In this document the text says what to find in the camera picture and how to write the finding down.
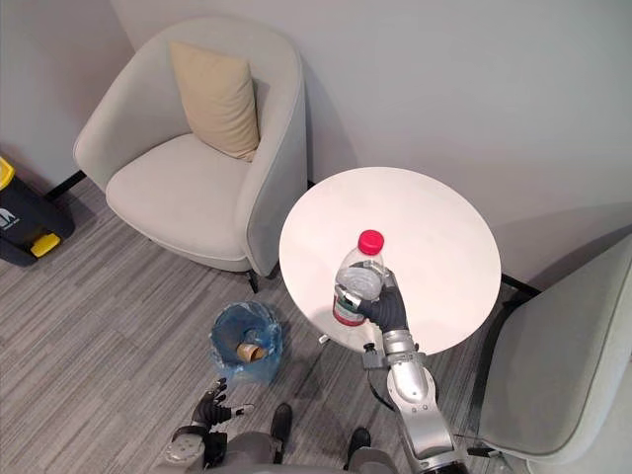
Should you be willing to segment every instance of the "yellow and black bin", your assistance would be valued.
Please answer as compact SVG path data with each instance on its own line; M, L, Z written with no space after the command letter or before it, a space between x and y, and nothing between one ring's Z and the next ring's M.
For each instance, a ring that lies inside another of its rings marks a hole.
M26 267L74 230L72 220L20 181L0 156L0 258Z

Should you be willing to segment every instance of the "white round table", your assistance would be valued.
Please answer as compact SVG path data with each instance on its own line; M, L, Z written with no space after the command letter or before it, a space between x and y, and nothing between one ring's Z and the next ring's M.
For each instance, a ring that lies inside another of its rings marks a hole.
M292 299L324 334L354 351L381 334L332 315L334 281L362 230L384 235L382 256L399 283L413 338L434 354L485 321L501 283L501 261L485 220L464 197L397 168L358 168L309 190L283 226L280 267Z

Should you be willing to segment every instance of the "gray chair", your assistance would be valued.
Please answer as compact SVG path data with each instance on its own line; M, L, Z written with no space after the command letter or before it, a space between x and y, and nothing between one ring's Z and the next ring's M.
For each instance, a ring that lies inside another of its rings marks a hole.
M479 435L517 474L632 472L632 236L520 306Z
M170 40L248 59L261 135L252 163L192 134ZM285 218L307 187L303 89L300 56L281 35L224 17L186 21L138 50L77 138L74 157L115 213L157 244L217 269L267 276Z

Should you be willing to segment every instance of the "bottle label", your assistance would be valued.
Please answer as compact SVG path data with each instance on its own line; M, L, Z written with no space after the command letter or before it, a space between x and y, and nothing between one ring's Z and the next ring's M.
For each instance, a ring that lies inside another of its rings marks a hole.
M334 296L334 317L346 326L359 326L364 322L364 316L356 313Z

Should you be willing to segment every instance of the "trash can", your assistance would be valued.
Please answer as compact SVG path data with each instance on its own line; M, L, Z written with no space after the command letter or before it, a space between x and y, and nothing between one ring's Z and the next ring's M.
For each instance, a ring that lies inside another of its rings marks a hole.
M26 267L74 230L72 220L25 185L0 156L0 259Z
M233 382L269 384L283 352L280 324L272 308L256 301L233 303L208 335L211 360Z

